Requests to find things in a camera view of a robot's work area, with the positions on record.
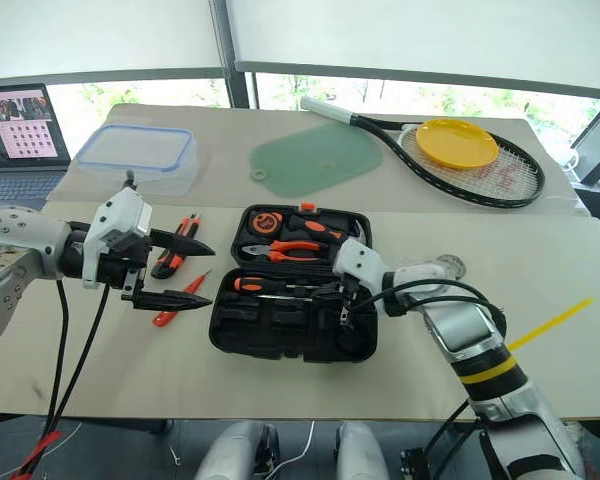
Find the racket handle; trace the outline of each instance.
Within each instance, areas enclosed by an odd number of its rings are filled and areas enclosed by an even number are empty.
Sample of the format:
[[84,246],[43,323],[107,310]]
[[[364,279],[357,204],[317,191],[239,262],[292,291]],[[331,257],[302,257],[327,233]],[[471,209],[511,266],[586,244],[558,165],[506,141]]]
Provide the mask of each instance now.
[[332,120],[337,120],[338,122],[346,123],[347,125],[350,124],[351,117],[353,116],[353,112],[350,112],[349,110],[334,107],[333,105],[320,102],[310,97],[302,97],[300,99],[300,106],[305,110],[309,110],[310,112],[317,113],[318,115],[322,115],[323,117]]

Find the orange pliers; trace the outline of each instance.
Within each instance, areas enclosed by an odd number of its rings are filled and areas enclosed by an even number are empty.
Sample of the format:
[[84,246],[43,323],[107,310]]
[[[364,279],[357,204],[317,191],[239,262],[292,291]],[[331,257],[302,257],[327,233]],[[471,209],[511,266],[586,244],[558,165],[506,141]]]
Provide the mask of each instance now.
[[271,262],[314,262],[321,263],[325,262],[320,257],[291,257],[285,255],[284,252],[289,250],[309,250],[311,252],[324,251],[327,246],[310,241],[294,241],[294,242],[280,242],[278,240],[273,241],[269,245],[247,245],[242,247],[242,251],[250,255],[266,255]]

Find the green cutting board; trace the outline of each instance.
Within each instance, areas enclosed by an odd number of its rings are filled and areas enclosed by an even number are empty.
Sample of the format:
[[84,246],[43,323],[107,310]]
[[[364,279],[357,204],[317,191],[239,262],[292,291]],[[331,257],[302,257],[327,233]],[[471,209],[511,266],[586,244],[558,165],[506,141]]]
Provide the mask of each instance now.
[[253,181],[298,197],[368,172],[382,153],[361,130],[334,123],[259,145],[249,160]]

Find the yellow plate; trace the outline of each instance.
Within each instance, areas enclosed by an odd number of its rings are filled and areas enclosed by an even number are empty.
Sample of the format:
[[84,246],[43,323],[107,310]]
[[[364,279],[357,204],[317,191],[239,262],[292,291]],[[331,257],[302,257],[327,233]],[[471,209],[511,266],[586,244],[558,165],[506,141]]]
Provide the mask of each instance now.
[[485,130],[452,118],[429,120],[418,127],[416,141],[432,160],[451,168],[478,168],[498,157],[498,144]]

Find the laptop screen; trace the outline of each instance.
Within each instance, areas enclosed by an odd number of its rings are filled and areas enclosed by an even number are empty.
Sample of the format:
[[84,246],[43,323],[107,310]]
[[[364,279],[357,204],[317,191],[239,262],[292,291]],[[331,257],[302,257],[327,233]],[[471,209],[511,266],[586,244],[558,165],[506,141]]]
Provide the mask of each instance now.
[[60,167],[69,161],[45,86],[0,87],[0,169]]

